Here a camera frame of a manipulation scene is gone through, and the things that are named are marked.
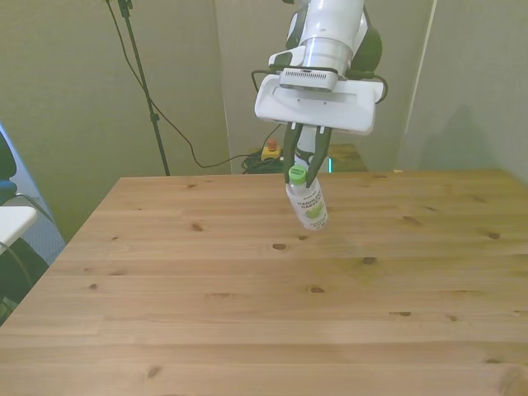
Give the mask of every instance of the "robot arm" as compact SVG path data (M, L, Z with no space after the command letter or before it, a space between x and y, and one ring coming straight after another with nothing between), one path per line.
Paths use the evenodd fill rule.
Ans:
M384 94L374 77L381 59L380 35L364 0L283 0L298 3L287 51L270 57L276 72L265 78L255 105L263 120L287 123L285 179L294 163L312 184L328 153L333 130L370 134L375 105Z

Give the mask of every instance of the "ventilation grille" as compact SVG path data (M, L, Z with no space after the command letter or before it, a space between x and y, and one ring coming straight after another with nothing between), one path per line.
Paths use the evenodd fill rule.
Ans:
M295 78L308 78L310 80L326 80L327 79L327 74L322 74L322 73L314 73L314 72L311 72L311 73L306 73L306 72L286 72L285 73L285 76L286 77L295 77Z

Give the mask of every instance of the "blue fabric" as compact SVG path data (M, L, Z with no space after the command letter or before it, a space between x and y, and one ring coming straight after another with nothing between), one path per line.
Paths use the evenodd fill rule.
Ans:
M10 200L17 193L17 185L12 181L0 180L0 205Z

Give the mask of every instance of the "green bottle cap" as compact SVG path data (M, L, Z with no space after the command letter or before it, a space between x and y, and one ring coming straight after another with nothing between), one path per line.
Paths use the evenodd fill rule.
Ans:
M300 186L306 182L306 169L301 165L295 165L290 169L290 184Z

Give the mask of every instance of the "red button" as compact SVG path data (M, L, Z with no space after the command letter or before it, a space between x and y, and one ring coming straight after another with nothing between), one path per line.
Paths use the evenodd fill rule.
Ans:
M277 151L277 140L276 139L270 139L267 141L267 148L270 151Z

